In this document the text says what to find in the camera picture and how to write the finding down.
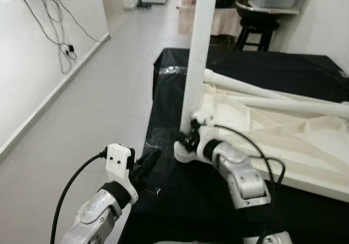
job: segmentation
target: tiled floor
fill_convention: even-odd
[[[133,11],[0,165],[0,243],[49,243],[65,184],[106,145],[124,143],[140,156],[152,106],[152,64],[164,47],[190,45],[188,36],[177,34],[177,1]],[[56,243],[106,180],[103,160],[77,178],[61,210]]]

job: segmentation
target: hanging cable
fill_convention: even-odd
[[[65,43],[66,42],[66,36],[65,36],[65,29],[64,29],[64,26],[63,26],[63,11],[62,11],[61,6],[59,5],[58,0],[52,0],[52,1],[57,6],[57,12],[58,12],[58,16],[59,16],[59,19],[58,20],[54,20],[54,21],[59,23],[59,25],[61,27],[61,31],[62,31],[62,36],[63,36],[63,41],[62,42]]]
[[[57,43],[56,41],[54,41],[53,39],[51,39],[49,37],[49,35],[47,35],[46,31],[44,30],[44,27],[42,26],[42,24],[40,23],[39,19],[37,18],[37,16],[35,15],[33,9],[31,8],[31,6],[29,5],[29,3],[26,0],[23,0],[25,2],[25,4],[27,5],[29,11],[32,13],[32,15],[34,16],[35,20],[37,21],[37,23],[39,24],[42,32],[45,34],[45,37],[52,43],[54,43],[55,45],[59,45],[59,43]]]
[[[85,34],[90,37],[92,40],[96,41],[97,43],[102,43],[103,41],[99,41],[96,40],[95,38],[93,38],[91,35],[89,35],[87,33],[87,31],[78,23],[78,21],[76,20],[76,18],[74,17],[74,15],[68,10],[68,8],[65,7],[65,5],[62,3],[61,0],[58,0],[59,3],[62,5],[62,7],[65,9],[65,11],[67,11],[69,13],[69,15],[73,18],[73,20],[75,21],[75,23],[85,32]]]
[[[45,9],[46,9],[47,15],[48,15],[49,18],[50,18],[52,21],[54,21],[54,22],[62,22],[62,9],[61,9],[61,7],[59,6],[59,4],[58,4],[56,1],[54,1],[54,0],[52,0],[52,1],[53,1],[53,2],[55,3],[55,5],[57,6],[58,18],[57,18],[57,19],[54,19],[54,18],[52,17],[52,15],[50,14],[49,9],[48,9],[48,7],[47,7],[47,1],[44,0],[44,6],[45,6]]]
[[[98,158],[106,158],[106,154],[107,154],[107,148],[105,148],[102,152],[100,152],[98,155],[94,156],[93,158],[91,158],[90,160],[86,161],[84,163],[84,165],[82,165],[76,173],[74,173],[74,175],[71,177],[71,179],[69,180],[68,184],[65,186],[61,197],[59,198],[57,207],[56,207],[56,211],[55,211],[55,216],[53,218],[53,222],[52,222],[52,229],[51,229],[51,239],[50,239],[50,244],[55,244],[55,238],[56,238],[56,230],[57,230],[57,223],[58,223],[58,217],[59,217],[59,213],[61,211],[61,207],[63,204],[63,200],[65,198],[65,195],[67,194],[71,184],[73,184],[74,180],[77,178],[77,176],[80,174],[80,172],[87,167],[91,162],[93,162],[94,160],[98,159]]]
[[[238,134],[239,136],[243,137],[245,140],[247,140],[251,145],[253,145],[253,147],[259,152],[260,154],[260,157],[254,157],[254,156],[250,156],[251,158],[262,158],[267,166],[267,169],[268,169],[268,172],[269,172],[269,178],[270,178],[270,181],[272,182],[272,186],[273,186],[273,189],[272,189],[272,197],[271,197],[271,200],[270,200],[270,206],[271,207],[275,207],[276,203],[277,203],[277,200],[278,200],[278,194],[279,194],[279,188],[281,186],[281,183],[282,183],[282,180],[284,179],[284,176],[285,176],[285,172],[286,172],[286,166],[285,164],[277,159],[277,158],[273,158],[273,157],[266,157],[264,155],[264,153],[262,152],[262,150],[247,136],[245,136],[244,134],[242,134],[241,132],[235,130],[235,129],[232,129],[232,128],[229,128],[229,127],[225,127],[225,126],[221,126],[221,125],[214,125],[214,127],[217,127],[217,128],[222,128],[222,129],[225,129],[225,130],[229,130],[229,131],[232,131],[236,134]],[[273,172],[272,172],[272,169],[270,167],[270,164],[269,164],[269,160],[272,160],[272,161],[276,161],[278,162],[280,165],[281,165],[281,173],[280,173],[280,176],[279,176],[279,179],[276,183],[276,186],[274,185],[274,177],[273,177]],[[266,236],[269,234],[270,232],[270,226],[267,225],[264,227],[263,229],[263,232],[262,234],[260,235],[260,237],[258,238],[257,240],[257,243],[256,244],[262,244],[264,239],[266,238]]]
[[[73,68],[73,65],[72,65],[72,63],[71,63],[71,61],[70,61],[71,57],[69,56],[70,46],[71,46],[71,45],[68,45],[67,43],[64,42],[64,40],[65,40],[64,31],[62,32],[62,42],[59,40],[58,31],[57,31],[56,26],[53,24],[53,21],[54,21],[54,20],[53,20],[53,19],[51,18],[51,16],[50,16],[50,12],[49,12],[49,9],[48,9],[48,7],[47,7],[46,0],[41,0],[41,1],[42,1],[43,5],[44,5],[46,14],[47,14],[47,16],[49,17],[49,21],[50,21],[50,24],[51,24],[51,26],[52,26],[52,29],[53,29],[53,31],[54,31],[54,33],[55,33],[55,35],[56,35],[57,41],[59,42],[59,44],[58,44],[58,51],[59,51],[58,57],[59,57],[59,63],[60,63],[60,66],[61,66],[61,72],[62,72],[62,74],[65,75],[65,74],[69,73],[69,72],[71,71],[71,69]],[[63,25],[62,25],[62,17],[59,18],[58,22],[61,23],[61,27],[63,28]],[[64,51],[64,50],[62,49],[62,46],[67,46],[67,47],[68,47],[68,50],[65,50],[65,51]],[[61,55],[63,55],[63,56],[66,58],[67,62],[69,63],[69,69],[68,69],[67,71],[64,71],[64,69],[63,69],[64,67],[63,67],[63,61],[62,61]]]

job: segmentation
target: black tablecloth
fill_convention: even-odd
[[[234,210],[226,183],[212,166],[182,164],[173,156],[188,57],[189,50],[165,49],[154,64],[157,87],[144,151],[154,146],[163,150],[148,178],[162,194],[156,199],[141,193],[119,243],[241,243],[243,235],[261,227],[242,223],[251,213]],[[334,102],[348,100],[349,81],[326,56],[213,51],[207,68],[271,90]],[[287,230],[293,243],[349,243],[348,217],[348,203],[282,186],[273,226]]]

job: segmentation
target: black stool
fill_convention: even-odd
[[[279,28],[279,23],[275,20],[241,19],[240,25],[243,29],[236,42],[236,50],[239,51],[242,51],[245,45],[258,46],[258,51],[268,51],[273,32]],[[259,44],[246,42],[250,33],[261,34]]]

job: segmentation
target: black connector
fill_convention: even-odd
[[[100,152],[97,156],[99,156],[100,158],[107,159],[107,151],[108,151],[108,147],[105,147],[104,150]]]
[[[212,155],[213,155],[213,151],[214,149],[220,144],[222,143],[221,140],[216,140],[213,139],[211,140],[209,143],[206,144],[206,146],[203,148],[203,155],[210,161],[212,161]]]
[[[202,126],[197,120],[192,120],[190,125],[194,130],[198,130]]]
[[[118,202],[121,209],[126,207],[128,202],[130,202],[130,200],[131,200],[131,196],[127,192],[127,190],[116,181],[105,183],[100,188],[100,190],[101,189],[104,189],[105,191],[108,191],[110,194],[112,194],[113,197]]]
[[[74,51],[75,51],[74,46],[69,44],[69,52],[74,52]]]

